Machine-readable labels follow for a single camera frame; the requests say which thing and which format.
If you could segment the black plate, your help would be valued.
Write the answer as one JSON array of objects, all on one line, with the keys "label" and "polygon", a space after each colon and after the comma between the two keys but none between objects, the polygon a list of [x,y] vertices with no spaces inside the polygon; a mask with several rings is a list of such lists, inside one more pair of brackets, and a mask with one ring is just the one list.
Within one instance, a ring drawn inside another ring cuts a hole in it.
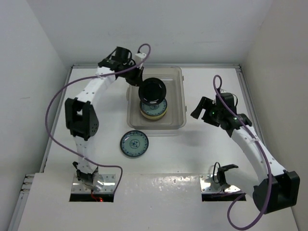
[{"label": "black plate", "polygon": [[152,77],[145,79],[139,86],[138,96],[145,105],[158,105],[166,97],[167,89],[164,82]]}]

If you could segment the teal patterned plate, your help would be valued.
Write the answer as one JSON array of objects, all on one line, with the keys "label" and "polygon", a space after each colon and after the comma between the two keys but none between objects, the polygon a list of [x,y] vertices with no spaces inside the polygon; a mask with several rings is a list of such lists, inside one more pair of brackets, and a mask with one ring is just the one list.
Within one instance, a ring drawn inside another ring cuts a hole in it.
[{"label": "teal patterned plate", "polygon": [[126,132],[120,140],[121,152],[128,158],[142,156],[149,147],[149,139],[146,134],[139,130]]},{"label": "teal patterned plate", "polygon": [[155,104],[155,105],[154,104],[147,105],[147,104],[140,102],[140,108],[141,110],[145,111],[146,113],[150,115],[157,115],[167,109],[167,100],[164,99],[160,104]]}]

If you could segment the yellow patterned plate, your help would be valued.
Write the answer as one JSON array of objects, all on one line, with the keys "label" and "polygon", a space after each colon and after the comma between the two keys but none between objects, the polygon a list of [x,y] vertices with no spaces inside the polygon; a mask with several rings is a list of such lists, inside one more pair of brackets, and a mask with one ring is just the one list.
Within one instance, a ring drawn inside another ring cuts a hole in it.
[{"label": "yellow patterned plate", "polygon": [[149,115],[149,116],[158,116],[158,115],[161,115],[161,114],[166,114],[167,109],[166,109],[165,111],[163,111],[162,113],[159,113],[159,114],[157,114],[157,115],[150,115],[150,114],[146,113],[146,112],[143,111],[143,110],[140,110],[140,112],[141,112],[141,114],[146,114],[146,115]]}]

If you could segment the cream plate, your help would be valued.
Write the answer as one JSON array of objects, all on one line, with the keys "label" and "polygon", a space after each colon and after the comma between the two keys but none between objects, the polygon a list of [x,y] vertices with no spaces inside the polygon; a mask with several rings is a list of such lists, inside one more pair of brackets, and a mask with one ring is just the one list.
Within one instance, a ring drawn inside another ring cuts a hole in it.
[{"label": "cream plate", "polygon": [[161,114],[161,115],[157,115],[157,116],[151,116],[151,115],[146,115],[146,114],[142,114],[142,115],[149,120],[159,120],[159,119],[163,118],[165,114]]}]

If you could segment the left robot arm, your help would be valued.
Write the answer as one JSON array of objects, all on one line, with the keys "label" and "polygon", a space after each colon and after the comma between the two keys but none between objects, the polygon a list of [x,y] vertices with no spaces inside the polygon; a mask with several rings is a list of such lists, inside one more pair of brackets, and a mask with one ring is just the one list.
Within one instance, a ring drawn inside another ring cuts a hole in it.
[{"label": "left robot arm", "polygon": [[122,47],[116,49],[98,63],[95,78],[75,98],[66,99],[64,103],[65,123],[73,136],[80,155],[73,165],[77,170],[77,179],[91,190],[103,186],[98,173],[98,166],[89,161],[94,155],[94,135],[99,128],[95,107],[104,92],[118,77],[128,80],[137,86],[142,82],[142,62],[146,54],[138,51],[135,55]]}]

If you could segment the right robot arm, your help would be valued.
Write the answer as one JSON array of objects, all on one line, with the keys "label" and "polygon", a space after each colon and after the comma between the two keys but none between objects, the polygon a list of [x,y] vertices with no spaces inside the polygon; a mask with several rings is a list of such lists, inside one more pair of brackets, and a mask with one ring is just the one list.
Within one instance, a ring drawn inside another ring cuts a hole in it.
[{"label": "right robot arm", "polygon": [[295,171],[287,171],[275,160],[257,136],[248,116],[237,113],[231,93],[217,94],[214,100],[203,96],[191,116],[226,131],[241,148],[257,175],[256,180],[250,180],[240,173],[237,165],[229,164],[218,168],[217,184],[221,187],[236,185],[253,198],[259,211],[268,202],[265,214],[296,205],[299,175]]}]

